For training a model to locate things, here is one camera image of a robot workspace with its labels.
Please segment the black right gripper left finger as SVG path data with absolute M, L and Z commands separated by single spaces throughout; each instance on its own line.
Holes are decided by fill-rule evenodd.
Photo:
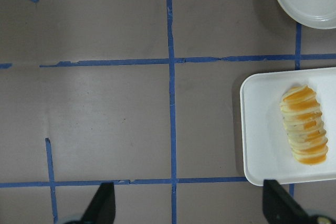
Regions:
M 88 208 L 80 219 L 80 223 L 110 223 L 115 220 L 114 183 L 102 183 Z

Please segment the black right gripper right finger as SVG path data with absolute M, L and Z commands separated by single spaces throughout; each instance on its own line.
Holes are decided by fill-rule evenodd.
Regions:
M 315 219 L 276 180 L 264 180 L 262 203 L 268 223 L 315 223 Z

